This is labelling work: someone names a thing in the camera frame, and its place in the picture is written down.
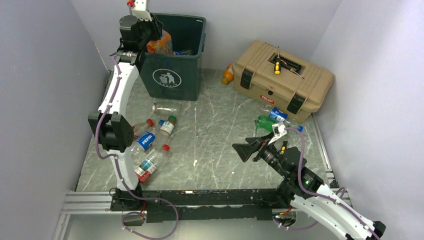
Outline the green plastic bottle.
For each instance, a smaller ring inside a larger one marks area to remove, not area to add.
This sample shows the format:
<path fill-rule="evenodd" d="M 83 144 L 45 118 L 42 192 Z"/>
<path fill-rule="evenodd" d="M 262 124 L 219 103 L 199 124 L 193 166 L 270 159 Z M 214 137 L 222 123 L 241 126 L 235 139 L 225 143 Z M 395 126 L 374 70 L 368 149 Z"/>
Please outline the green plastic bottle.
<path fill-rule="evenodd" d="M 259 115 L 256 122 L 255 122 L 255 126 L 257 128 L 264 129 L 268 132 L 272 132 L 273 131 L 273 125 L 276 124 L 277 122 L 278 121 L 271 119 L 268 116 Z"/>

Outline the tall orange drink bottle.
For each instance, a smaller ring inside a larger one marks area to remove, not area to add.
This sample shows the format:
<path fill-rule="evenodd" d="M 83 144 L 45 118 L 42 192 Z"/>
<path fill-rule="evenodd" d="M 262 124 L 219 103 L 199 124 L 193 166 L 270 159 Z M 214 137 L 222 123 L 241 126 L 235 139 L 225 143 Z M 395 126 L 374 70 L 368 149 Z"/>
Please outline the tall orange drink bottle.
<path fill-rule="evenodd" d="M 159 40 L 151 40 L 147 46 L 147 51 L 150 54 L 173 55 L 173 44 L 171 35 L 162 30 L 162 37 Z"/>

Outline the blue label bottle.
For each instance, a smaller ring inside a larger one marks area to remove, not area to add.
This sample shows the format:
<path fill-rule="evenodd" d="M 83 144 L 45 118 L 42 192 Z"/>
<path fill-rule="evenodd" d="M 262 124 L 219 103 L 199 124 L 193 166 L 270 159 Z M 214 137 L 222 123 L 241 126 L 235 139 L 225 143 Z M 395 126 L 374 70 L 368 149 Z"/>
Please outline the blue label bottle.
<path fill-rule="evenodd" d="M 287 121 L 288 115 L 286 113 L 283 113 L 277 107 L 269 107 L 265 111 L 271 123 L 267 123 L 264 128 L 269 132 L 272 131 L 272 124 Z"/>

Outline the clear bottle red cap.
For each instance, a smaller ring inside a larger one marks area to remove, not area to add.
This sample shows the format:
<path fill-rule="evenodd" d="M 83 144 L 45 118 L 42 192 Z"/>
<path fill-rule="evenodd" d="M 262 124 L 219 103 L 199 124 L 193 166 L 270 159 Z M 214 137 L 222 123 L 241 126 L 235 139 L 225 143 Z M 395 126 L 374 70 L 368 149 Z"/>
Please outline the clear bottle red cap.
<path fill-rule="evenodd" d="M 161 148 L 153 148 L 139 165 L 134 168 L 136 177 L 141 184 L 145 184 L 148 179 L 158 169 L 170 153 L 170 146 L 164 144 Z"/>

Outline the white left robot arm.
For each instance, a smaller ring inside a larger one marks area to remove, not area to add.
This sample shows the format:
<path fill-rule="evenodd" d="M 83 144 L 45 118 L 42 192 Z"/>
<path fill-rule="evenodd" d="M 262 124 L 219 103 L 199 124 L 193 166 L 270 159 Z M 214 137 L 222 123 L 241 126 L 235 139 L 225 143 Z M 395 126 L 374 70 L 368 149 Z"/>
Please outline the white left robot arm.
<path fill-rule="evenodd" d="M 145 62 L 147 45 L 150 41 L 160 40 L 162 30 L 163 24 L 147 11 L 126 15 L 119 20 L 119 46 L 108 56 L 114 65 L 112 79 L 98 110 L 88 114 L 96 154 L 102 160 L 111 160 L 116 187 L 128 192 L 123 202 L 131 210 L 143 205 L 144 196 L 136 191 L 140 182 L 129 149 L 134 130 L 126 119 L 127 104 Z"/>

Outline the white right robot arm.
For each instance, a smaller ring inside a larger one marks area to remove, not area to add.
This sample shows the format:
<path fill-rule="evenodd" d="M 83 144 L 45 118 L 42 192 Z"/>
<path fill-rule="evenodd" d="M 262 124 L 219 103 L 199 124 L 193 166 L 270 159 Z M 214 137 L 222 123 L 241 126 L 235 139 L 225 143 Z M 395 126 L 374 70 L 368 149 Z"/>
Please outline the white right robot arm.
<path fill-rule="evenodd" d="M 379 240 L 386 225 L 372 221 L 342 200 L 317 174 L 306 167 L 304 147 L 277 149 L 275 135 L 247 137 L 232 148 L 243 162 L 263 160 L 283 180 L 276 188 L 275 200 L 282 207 L 294 207 L 325 226 L 340 240 Z"/>

